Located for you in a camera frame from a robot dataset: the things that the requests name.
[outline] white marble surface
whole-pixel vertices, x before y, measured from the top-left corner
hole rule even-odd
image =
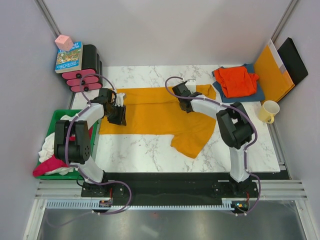
[[[103,75],[116,88],[164,87],[171,76],[196,79],[197,85],[212,84],[211,72],[219,65],[183,66],[115,66],[104,67]],[[172,79],[169,85],[179,83]],[[93,99],[99,90],[86,92]],[[216,100],[221,101],[217,93]],[[72,109],[86,105],[81,93],[76,93]],[[258,141],[248,149],[248,168],[252,172],[279,172],[279,164],[266,123],[258,120],[260,102],[243,103],[258,131]],[[99,135],[95,161],[107,172],[229,172],[229,149],[222,141],[218,124],[211,139],[196,159],[189,158],[170,146],[173,135]]]

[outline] white cloth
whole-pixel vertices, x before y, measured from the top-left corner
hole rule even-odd
[[[70,120],[73,117],[64,115],[61,117],[61,120]],[[47,136],[44,140],[44,144],[42,145],[42,149],[39,154],[39,162],[43,163],[49,158],[51,158],[54,155],[54,147],[55,147],[55,133],[51,133],[49,136]],[[69,172],[73,172],[73,167],[59,167],[53,171],[48,171],[45,173],[45,175],[51,175],[51,174],[60,174],[60,175],[66,175]]]

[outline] stack of folded clothes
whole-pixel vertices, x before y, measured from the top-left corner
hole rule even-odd
[[[264,92],[257,82],[253,64],[224,68],[212,72],[213,83],[223,103],[258,102],[265,100]]]

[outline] red cloth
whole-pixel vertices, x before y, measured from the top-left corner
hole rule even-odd
[[[89,137],[91,139],[93,128],[89,129]],[[74,142],[76,140],[75,136],[69,137],[69,141]],[[54,155],[50,157],[48,160],[40,163],[32,172],[34,177],[38,177],[44,175],[45,173],[51,172],[58,168],[67,168],[68,165],[60,159],[57,159]]]
[[[214,71],[214,77],[227,98],[241,98],[257,92],[259,76],[248,73],[244,66],[218,68]]]

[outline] blue cloth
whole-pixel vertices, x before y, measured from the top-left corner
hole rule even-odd
[[[255,70],[254,70],[254,65],[253,64],[244,64],[242,65],[246,68],[246,70],[248,71],[249,74],[254,74]],[[257,82],[256,83],[256,93],[252,94],[250,96],[243,96],[243,97],[231,97],[231,98],[227,98],[224,94],[224,92],[222,91],[222,87],[220,85],[220,83],[218,83],[217,81],[215,81],[213,83],[214,88],[219,92],[220,96],[221,96],[221,101],[223,103],[226,104],[232,104],[235,102],[259,102],[259,101],[263,101],[266,99],[264,91],[262,90],[260,84]]]

